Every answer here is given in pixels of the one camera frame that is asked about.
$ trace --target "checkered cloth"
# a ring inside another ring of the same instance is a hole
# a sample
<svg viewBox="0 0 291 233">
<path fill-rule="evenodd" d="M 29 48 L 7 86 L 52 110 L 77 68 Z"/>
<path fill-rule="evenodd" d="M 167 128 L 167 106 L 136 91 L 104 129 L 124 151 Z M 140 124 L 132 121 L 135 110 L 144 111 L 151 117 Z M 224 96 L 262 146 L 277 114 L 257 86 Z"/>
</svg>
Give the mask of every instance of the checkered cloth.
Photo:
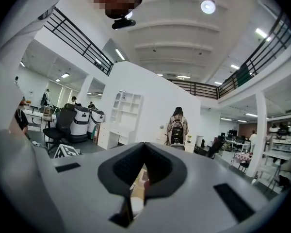
<svg viewBox="0 0 291 233">
<path fill-rule="evenodd" d="M 231 165 L 234 164 L 234 161 L 237 163 L 241 163 L 243 161 L 249 163 L 251 161 L 251 157 L 248 153 L 235 153 L 233 159 L 231 160 Z"/>
</svg>

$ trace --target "railing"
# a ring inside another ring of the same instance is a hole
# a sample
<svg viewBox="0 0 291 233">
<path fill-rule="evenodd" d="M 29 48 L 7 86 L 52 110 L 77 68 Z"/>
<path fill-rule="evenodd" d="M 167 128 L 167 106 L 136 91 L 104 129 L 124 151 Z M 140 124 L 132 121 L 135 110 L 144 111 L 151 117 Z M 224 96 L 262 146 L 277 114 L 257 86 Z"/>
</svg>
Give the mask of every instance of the railing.
<svg viewBox="0 0 291 233">
<path fill-rule="evenodd" d="M 272 61 L 274 61 L 291 43 L 291 23 L 288 17 L 280 12 L 268 37 L 263 39 L 257 49 L 224 83 L 219 86 L 219 97 L 240 87 Z"/>
<path fill-rule="evenodd" d="M 113 66 L 111 60 L 56 7 L 45 27 L 93 63 L 103 73 L 110 74 Z"/>
<path fill-rule="evenodd" d="M 194 96 L 202 96 L 211 99 L 219 99 L 217 86 L 205 83 L 197 83 L 185 80 L 169 80 Z"/>
</svg>

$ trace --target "black mesh chair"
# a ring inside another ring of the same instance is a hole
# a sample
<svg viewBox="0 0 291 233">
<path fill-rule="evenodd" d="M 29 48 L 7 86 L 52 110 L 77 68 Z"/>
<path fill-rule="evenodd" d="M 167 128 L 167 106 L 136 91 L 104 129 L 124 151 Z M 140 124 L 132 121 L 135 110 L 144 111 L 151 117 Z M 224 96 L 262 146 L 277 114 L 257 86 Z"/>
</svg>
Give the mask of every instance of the black mesh chair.
<svg viewBox="0 0 291 233">
<path fill-rule="evenodd" d="M 208 153 L 206 154 L 206 156 L 208 158 L 214 159 L 215 153 L 219 152 L 219 149 L 223 146 L 224 141 L 225 141 L 224 137 L 223 138 L 218 138 L 218 140 L 214 142 L 212 147 L 210 147 L 210 149 L 209 149 Z"/>
<path fill-rule="evenodd" d="M 53 139 L 52 142 L 46 142 L 46 144 L 53 144 L 53 146 L 48 149 L 48 154 L 50 154 L 53 148 L 56 148 L 60 143 L 63 143 L 63 138 L 70 135 L 70 125 L 76 114 L 77 112 L 74 110 L 74 105 L 67 103 L 60 111 L 57 118 L 56 127 L 46 128 L 43 130 L 43 133 L 47 137 Z"/>
</svg>

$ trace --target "fluorescent light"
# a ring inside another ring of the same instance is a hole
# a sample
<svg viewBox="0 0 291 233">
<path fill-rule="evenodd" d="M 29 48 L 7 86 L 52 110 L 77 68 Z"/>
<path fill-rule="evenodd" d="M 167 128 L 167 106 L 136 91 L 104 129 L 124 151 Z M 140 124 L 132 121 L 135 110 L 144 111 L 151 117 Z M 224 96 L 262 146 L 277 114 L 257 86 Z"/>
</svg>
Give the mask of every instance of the fluorescent light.
<svg viewBox="0 0 291 233">
<path fill-rule="evenodd" d="M 261 29 L 259 29 L 259 28 L 256 29 L 256 32 L 257 32 L 259 35 L 261 35 L 263 38 L 266 38 L 266 37 L 267 37 L 267 34 L 266 34 L 265 32 L 263 32 L 263 31 L 262 31 Z"/>
<path fill-rule="evenodd" d="M 129 12 L 129 14 L 127 16 L 125 16 L 125 17 L 126 17 L 126 19 L 130 19 L 132 17 L 132 11 Z"/>
<path fill-rule="evenodd" d="M 66 78 L 69 76 L 69 73 L 65 73 L 64 75 L 62 75 L 62 78 Z"/>
<path fill-rule="evenodd" d="M 206 14 L 212 14 L 215 11 L 215 3 L 214 1 L 203 1 L 200 5 L 202 11 Z"/>
<path fill-rule="evenodd" d="M 258 115 L 251 114 L 251 113 L 246 113 L 245 115 L 247 115 L 247 116 L 251 116 L 251 117 L 258 117 Z"/>
<path fill-rule="evenodd" d="M 124 57 L 123 57 L 123 55 L 120 53 L 120 51 L 118 49 L 116 49 L 115 51 L 117 52 L 118 56 L 120 56 L 120 58 L 122 60 L 125 60 Z"/>
<path fill-rule="evenodd" d="M 102 58 L 105 59 L 106 62 L 110 63 L 105 56 L 103 56 L 103 55 L 101 55 L 101 56 L 102 56 Z"/>
<path fill-rule="evenodd" d="M 239 69 L 239 67 L 236 66 L 236 65 L 231 65 L 231 67 L 232 67 L 232 68 L 235 68 L 235 69 L 237 69 L 237 70 Z"/>
<path fill-rule="evenodd" d="M 190 79 L 191 77 L 178 75 L 178 78 Z"/>
</svg>

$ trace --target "backpack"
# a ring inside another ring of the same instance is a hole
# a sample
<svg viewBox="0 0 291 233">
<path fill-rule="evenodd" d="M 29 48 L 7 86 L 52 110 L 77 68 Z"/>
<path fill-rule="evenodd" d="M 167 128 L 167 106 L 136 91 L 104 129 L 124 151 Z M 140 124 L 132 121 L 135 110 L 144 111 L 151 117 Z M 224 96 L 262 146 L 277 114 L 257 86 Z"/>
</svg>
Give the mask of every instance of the backpack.
<svg viewBox="0 0 291 233">
<path fill-rule="evenodd" d="M 184 144 L 183 142 L 183 119 L 176 119 L 171 125 L 171 145 L 172 144 Z"/>
</svg>

